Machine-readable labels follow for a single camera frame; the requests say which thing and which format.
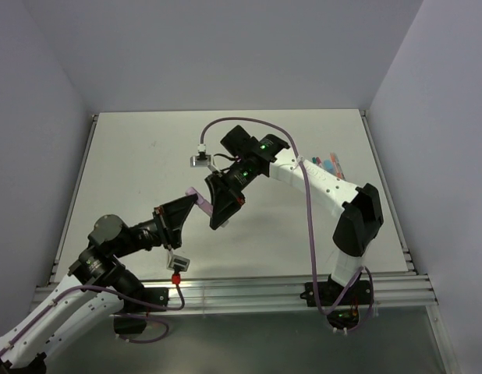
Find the pink highlighter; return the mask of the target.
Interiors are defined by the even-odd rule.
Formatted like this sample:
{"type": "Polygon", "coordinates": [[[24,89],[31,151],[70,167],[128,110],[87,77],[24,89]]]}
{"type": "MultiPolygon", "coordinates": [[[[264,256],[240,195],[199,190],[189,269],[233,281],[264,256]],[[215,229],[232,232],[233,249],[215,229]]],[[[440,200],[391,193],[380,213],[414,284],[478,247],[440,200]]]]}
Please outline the pink highlighter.
{"type": "MultiPolygon", "coordinates": [[[[206,199],[198,195],[196,205],[209,217],[209,219],[212,218],[213,206],[209,201],[207,201],[206,199]]],[[[224,223],[220,224],[217,228],[225,228],[226,226],[229,225],[229,223],[230,223],[229,220],[226,220],[224,223]]]]}

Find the light blue highlighter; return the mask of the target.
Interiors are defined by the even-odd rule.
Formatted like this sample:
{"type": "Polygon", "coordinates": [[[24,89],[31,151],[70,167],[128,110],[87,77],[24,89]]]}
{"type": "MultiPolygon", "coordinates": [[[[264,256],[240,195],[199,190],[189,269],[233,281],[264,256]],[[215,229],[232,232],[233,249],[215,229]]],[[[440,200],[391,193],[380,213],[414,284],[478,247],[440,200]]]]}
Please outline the light blue highlighter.
{"type": "Polygon", "coordinates": [[[327,172],[329,172],[329,173],[331,173],[331,174],[334,174],[334,173],[335,173],[334,165],[333,165],[333,163],[332,163],[330,160],[324,160],[323,165],[324,165],[324,169],[325,169],[327,172]]]}

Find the orange pen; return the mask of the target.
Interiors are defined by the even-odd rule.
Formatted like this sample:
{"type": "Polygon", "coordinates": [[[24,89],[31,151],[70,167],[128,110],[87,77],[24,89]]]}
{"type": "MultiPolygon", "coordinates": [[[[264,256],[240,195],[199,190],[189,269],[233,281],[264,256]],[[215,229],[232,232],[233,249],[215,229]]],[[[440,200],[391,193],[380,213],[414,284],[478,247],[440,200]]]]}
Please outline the orange pen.
{"type": "Polygon", "coordinates": [[[338,178],[342,178],[342,169],[336,153],[330,153],[330,161],[333,165],[333,170],[338,178]]]}

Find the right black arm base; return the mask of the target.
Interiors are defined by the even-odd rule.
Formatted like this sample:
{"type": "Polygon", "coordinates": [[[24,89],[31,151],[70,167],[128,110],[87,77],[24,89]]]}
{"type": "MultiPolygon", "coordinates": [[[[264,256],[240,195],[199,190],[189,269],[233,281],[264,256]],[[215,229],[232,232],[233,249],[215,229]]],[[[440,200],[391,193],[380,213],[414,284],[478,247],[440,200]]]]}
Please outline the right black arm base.
{"type": "MultiPolygon", "coordinates": [[[[343,287],[333,280],[318,281],[317,290],[319,299],[323,307],[331,307],[343,291],[343,287]]],[[[316,299],[312,282],[304,284],[303,292],[299,298],[304,300],[307,307],[315,307],[316,299]]],[[[369,305],[371,300],[371,282],[368,280],[357,280],[351,288],[344,294],[339,302],[339,306],[369,305]]]]}

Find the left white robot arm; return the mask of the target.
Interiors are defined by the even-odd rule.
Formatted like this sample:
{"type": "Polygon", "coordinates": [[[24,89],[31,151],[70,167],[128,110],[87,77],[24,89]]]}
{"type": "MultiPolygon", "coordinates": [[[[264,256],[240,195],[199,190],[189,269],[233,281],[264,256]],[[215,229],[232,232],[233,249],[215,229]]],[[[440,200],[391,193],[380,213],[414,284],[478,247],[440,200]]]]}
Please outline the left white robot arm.
{"type": "Polygon", "coordinates": [[[180,247],[183,225],[196,202],[196,195],[183,196],[156,207],[150,220],[132,227],[114,214],[100,217],[88,235],[89,245],[58,287],[24,321],[0,337],[0,373],[40,372],[45,358],[41,345],[101,293],[114,295],[126,311],[141,305],[168,310],[166,305],[145,300],[143,284],[120,258],[154,247],[180,247]]]}

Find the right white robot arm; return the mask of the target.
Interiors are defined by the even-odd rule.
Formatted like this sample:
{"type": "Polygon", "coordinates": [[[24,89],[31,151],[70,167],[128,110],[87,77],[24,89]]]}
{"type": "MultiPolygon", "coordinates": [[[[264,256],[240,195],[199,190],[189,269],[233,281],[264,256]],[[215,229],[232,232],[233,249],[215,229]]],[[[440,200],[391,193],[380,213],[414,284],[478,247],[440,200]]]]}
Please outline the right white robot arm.
{"type": "Polygon", "coordinates": [[[338,257],[328,288],[333,301],[347,303],[356,293],[353,281],[367,247],[384,223],[377,188],[332,175],[301,157],[289,138],[268,134],[257,139],[238,125],[221,144],[234,160],[227,170],[213,170],[205,178],[213,206],[211,229],[219,228],[241,209],[246,202],[244,189],[258,176],[293,187],[304,193],[307,205],[318,203],[338,220],[332,235],[338,257]]]}

